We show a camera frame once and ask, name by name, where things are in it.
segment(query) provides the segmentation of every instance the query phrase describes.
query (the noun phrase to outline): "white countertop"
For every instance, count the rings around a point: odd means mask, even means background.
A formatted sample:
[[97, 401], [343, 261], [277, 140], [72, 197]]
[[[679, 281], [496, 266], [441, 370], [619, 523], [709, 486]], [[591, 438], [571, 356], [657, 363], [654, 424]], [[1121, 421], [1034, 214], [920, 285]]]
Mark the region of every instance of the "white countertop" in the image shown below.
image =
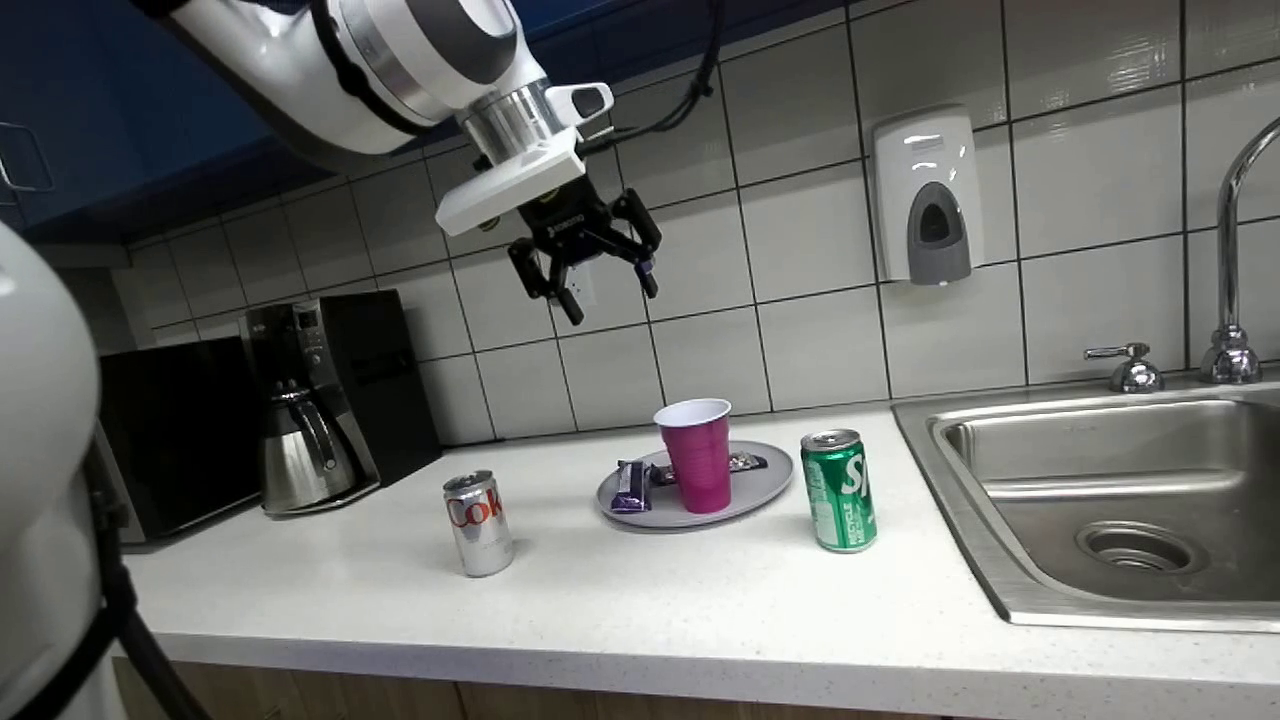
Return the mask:
[[[134, 555], [172, 660], [949, 717], [1280, 717], [1280, 636], [1014, 629], [889, 413], [774, 414], [797, 456], [862, 426], [882, 540], [813, 543], [807, 496], [705, 532], [623, 532], [591, 491], [654, 430], [471, 447], [309, 520], [232, 515]], [[491, 469], [522, 555], [462, 574], [441, 482]]]

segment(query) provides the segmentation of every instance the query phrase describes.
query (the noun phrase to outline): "black coffee maker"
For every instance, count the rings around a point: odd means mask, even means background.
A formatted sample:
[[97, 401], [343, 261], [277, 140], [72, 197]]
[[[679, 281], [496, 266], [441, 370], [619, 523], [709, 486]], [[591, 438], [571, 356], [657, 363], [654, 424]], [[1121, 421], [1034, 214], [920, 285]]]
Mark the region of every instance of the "black coffee maker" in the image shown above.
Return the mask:
[[274, 515], [347, 503], [445, 450], [398, 291], [257, 306], [250, 338], [268, 390]]

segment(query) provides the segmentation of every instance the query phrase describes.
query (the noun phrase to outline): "stainless steel sink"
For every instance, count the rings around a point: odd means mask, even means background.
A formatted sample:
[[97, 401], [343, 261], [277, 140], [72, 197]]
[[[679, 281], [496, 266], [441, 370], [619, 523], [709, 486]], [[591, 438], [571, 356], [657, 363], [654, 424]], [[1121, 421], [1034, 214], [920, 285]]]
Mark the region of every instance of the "stainless steel sink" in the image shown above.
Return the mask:
[[1280, 384], [896, 421], [1000, 616], [1280, 630]]

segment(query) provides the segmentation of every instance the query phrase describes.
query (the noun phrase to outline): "green soda can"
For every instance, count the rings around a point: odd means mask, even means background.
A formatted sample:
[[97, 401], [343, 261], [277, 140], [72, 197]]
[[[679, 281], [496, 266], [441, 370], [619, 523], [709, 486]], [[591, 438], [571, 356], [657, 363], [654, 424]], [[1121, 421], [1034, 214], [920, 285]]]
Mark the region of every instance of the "green soda can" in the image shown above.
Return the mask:
[[869, 450], [854, 426], [800, 438], [813, 536], [827, 551], [862, 551], [876, 540]]

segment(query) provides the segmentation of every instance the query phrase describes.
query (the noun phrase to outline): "plastic cup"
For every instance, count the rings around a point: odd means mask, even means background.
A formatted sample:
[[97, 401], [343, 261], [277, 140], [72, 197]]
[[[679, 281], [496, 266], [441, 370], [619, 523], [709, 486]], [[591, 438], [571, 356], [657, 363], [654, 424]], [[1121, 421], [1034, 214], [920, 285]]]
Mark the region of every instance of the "plastic cup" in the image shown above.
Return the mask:
[[734, 498], [730, 413], [730, 401], [697, 396], [654, 414], [654, 424], [666, 430], [675, 491], [690, 512], [722, 512]]

